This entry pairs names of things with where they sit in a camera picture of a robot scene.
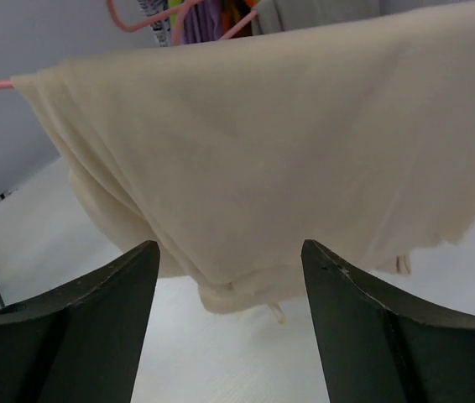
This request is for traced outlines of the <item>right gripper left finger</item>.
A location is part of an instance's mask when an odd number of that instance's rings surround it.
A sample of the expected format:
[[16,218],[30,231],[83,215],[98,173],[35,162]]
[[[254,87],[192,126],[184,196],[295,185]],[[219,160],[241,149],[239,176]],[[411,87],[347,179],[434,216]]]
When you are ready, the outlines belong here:
[[129,402],[159,246],[0,310],[0,402]]

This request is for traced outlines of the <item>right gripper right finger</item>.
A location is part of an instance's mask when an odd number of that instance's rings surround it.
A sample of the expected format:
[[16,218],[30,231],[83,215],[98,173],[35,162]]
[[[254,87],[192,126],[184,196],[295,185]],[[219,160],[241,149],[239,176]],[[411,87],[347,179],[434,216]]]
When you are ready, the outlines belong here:
[[314,240],[301,261],[332,402],[475,402],[475,316],[438,306]]

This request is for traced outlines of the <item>beige trousers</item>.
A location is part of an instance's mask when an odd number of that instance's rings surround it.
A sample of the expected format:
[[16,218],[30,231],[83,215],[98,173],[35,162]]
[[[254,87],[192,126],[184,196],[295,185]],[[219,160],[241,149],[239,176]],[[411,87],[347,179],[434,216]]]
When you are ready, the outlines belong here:
[[407,275],[475,221],[475,1],[15,76],[88,217],[227,314],[305,292],[303,242]]

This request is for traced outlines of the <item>pink wire hanger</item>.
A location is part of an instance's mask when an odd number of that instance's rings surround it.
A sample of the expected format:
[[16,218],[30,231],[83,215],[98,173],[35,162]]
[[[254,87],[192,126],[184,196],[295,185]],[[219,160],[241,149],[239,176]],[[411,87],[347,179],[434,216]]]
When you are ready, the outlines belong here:
[[[178,45],[180,44],[181,32],[183,29],[183,23],[185,20],[185,16],[188,14],[189,10],[200,3],[200,1],[184,1],[175,7],[165,9],[160,13],[156,13],[152,16],[147,17],[146,19],[136,23],[136,24],[125,24],[118,16],[117,10],[114,5],[114,1],[107,0],[106,7],[109,13],[109,16],[112,22],[123,32],[125,33],[134,33],[148,27],[151,24],[158,23],[166,18],[169,18],[172,15],[176,16],[174,31],[172,32],[171,36],[171,44]],[[238,22],[236,22],[224,35],[221,36],[220,40],[228,40],[233,38],[236,34],[238,34],[247,24],[252,22],[254,18],[258,15],[258,11],[254,8],[250,10],[250,12],[241,18]],[[3,89],[13,89],[13,83],[10,79],[0,80],[0,90]]]

